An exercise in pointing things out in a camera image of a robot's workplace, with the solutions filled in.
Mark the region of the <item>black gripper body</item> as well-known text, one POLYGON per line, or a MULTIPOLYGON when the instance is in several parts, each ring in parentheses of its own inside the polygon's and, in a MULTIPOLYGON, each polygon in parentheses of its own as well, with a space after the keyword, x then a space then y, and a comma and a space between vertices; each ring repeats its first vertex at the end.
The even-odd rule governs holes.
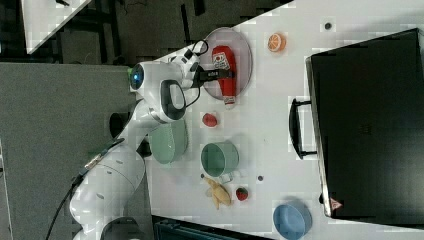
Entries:
POLYGON ((225 69, 205 70, 199 66, 196 70, 197 79, 200 82, 216 81, 222 78, 233 78, 234 72, 225 69))

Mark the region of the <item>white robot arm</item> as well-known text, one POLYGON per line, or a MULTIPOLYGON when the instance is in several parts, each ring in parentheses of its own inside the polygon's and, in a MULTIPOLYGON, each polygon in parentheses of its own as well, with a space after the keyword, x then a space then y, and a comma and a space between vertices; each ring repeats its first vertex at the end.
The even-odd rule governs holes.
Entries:
POLYGON ((72 240, 140 240, 142 231, 134 218, 124 215, 124 208, 145 174, 137 153, 142 140, 160 125, 185 116, 186 90, 235 75, 228 66, 202 69, 200 58, 190 50, 168 62, 146 61, 132 68, 130 87, 141 100, 113 143, 74 180, 69 211, 81 230, 72 240))

